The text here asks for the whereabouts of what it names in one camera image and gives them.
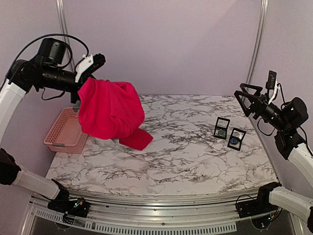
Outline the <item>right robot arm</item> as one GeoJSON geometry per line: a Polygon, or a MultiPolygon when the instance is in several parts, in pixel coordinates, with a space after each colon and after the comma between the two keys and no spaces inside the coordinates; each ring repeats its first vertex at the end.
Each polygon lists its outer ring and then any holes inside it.
{"type": "MultiPolygon", "coordinates": [[[[283,109],[269,102],[267,95],[262,94],[262,87],[240,84],[235,91],[244,114],[261,117],[277,131],[275,144],[281,156],[292,163],[311,184],[313,182],[313,153],[308,141],[301,137],[297,130],[308,119],[307,107],[298,97],[285,103],[283,109]]],[[[291,212],[306,222],[309,231],[313,230],[313,200],[286,189],[278,182],[263,185],[258,190],[257,199],[253,202],[256,213],[264,213],[270,207],[279,207],[291,212]]]]}

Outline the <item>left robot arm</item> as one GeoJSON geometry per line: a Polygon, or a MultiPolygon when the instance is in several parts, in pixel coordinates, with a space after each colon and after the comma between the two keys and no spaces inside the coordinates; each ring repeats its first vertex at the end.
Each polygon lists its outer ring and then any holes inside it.
{"type": "MultiPolygon", "coordinates": [[[[30,60],[15,58],[0,88],[0,135],[3,137],[16,108],[31,90],[55,89],[63,94],[70,93],[70,101],[78,100],[82,86],[81,75],[65,70],[62,64],[65,52],[72,53],[70,45],[57,40],[55,34],[39,37],[38,52],[30,60]]],[[[14,157],[0,150],[0,183],[15,185],[52,200],[61,212],[69,212],[73,203],[68,190],[55,180],[46,179],[19,166],[14,157]]]]}

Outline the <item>red t-shirt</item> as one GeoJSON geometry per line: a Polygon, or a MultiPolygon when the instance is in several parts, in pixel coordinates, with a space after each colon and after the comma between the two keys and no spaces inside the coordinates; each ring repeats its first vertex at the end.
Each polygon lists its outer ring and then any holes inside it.
{"type": "Polygon", "coordinates": [[[153,140],[140,128],[145,113],[139,95],[129,82],[96,80],[89,77],[78,92],[82,132],[102,140],[144,150],[153,140]]]}

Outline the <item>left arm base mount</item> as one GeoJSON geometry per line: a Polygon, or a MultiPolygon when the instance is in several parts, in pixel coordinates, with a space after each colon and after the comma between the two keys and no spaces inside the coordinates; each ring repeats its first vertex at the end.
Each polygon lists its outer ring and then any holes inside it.
{"type": "Polygon", "coordinates": [[[63,213],[62,222],[72,225],[75,221],[75,217],[87,217],[90,209],[90,203],[81,197],[67,200],[51,200],[48,203],[47,208],[63,213]]]}

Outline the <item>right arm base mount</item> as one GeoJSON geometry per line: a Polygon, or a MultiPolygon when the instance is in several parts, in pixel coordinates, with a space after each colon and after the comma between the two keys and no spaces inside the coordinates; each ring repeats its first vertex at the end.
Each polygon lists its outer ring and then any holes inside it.
{"type": "Polygon", "coordinates": [[[240,219],[250,218],[253,227],[260,231],[267,230],[282,213],[278,206],[264,205],[248,194],[238,196],[235,209],[240,219]]]}

